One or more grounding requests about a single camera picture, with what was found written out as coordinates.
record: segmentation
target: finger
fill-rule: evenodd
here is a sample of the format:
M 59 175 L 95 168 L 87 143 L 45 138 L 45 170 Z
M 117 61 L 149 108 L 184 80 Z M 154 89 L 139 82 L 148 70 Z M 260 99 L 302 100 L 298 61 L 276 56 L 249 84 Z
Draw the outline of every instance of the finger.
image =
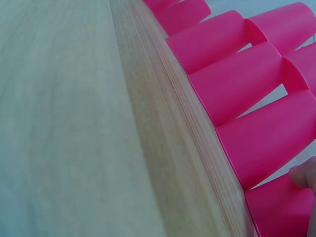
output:
M 292 182 L 299 188 L 309 188 L 307 179 L 306 179 L 306 171 L 305 165 L 299 165 L 291 168 L 289 170 L 289 176 Z

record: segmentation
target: wood grain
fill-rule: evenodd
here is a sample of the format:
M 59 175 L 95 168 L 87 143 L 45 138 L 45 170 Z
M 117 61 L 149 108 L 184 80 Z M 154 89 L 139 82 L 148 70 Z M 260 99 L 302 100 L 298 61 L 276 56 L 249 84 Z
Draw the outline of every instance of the wood grain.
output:
M 165 236 L 109 1 L 0 4 L 0 236 Z
M 254 236 L 140 1 L 0 1 L 0 236 Z

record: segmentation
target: plastic cup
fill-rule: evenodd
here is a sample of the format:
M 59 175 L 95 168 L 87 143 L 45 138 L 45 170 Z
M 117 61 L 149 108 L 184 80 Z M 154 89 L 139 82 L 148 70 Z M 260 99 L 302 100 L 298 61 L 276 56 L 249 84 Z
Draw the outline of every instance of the plastic cup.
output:
M 249 43 L 244 18 L 228 11 L 186 29 L 167 42 L 187 74 L 196 72 Z
M 316 138 L 316 98 L 309 90 L 287 95 L 216 127 L 244 190 L 249 190 Z
M 295 187 L 288 174 L 246 191 L 245 197 L 258 236 L 306 236 L 313 191 Z
M 295 50 L 284 56 L 287 91 L 309 89 L 316 95 L 316 43 Z
M 269 41 L 282 55 L 295 50 L 316 33 L 316 17 L 301 2 L 250 17 L 246 22 L 253 45 Z
M 283 79 L 282 57 L 268 42 L 188 75 L 212 122 L 219 126 L 250 109 Z
M 211 14 L 204 0 L 184 0 L 156 14 L 156 18 L 169 36 L 181 32 Z

